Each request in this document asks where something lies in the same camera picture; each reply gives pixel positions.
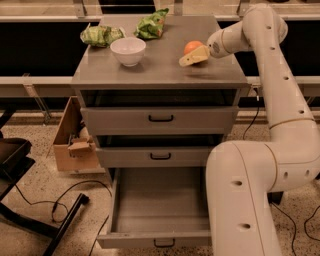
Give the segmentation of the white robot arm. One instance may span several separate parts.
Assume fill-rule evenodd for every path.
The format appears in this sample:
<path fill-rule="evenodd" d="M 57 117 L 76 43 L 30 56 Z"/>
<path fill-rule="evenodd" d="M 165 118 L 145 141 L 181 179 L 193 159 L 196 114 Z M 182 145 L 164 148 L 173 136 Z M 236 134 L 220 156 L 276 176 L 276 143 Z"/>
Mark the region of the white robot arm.
<path fill-rule="evenodd" d="M 270 140 L 227 141 L 206 164 L 206 193 L 214 256 L 282 256 L 267 195 L 298 188 L 320 172 L 320 134 L 282 54 L 286 22 L 267 4 L 213 33 L 214 58 L 255 54 Z"/>

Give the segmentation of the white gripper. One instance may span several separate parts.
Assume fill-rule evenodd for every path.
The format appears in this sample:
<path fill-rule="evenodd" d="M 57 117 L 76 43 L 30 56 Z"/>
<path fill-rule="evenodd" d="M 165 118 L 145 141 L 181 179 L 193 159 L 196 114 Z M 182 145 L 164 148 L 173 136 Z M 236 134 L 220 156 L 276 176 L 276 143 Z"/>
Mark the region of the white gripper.
<path fill-rule="evenodd" d="M 223 45 L 223 30 L 214 32 L 207 40 L 207 46 L 201 45 L 179 59 L 181 67 L 190 66 L 206 61 L 211 55 L 214 58 L 222 58 L 228 55 Z"/>

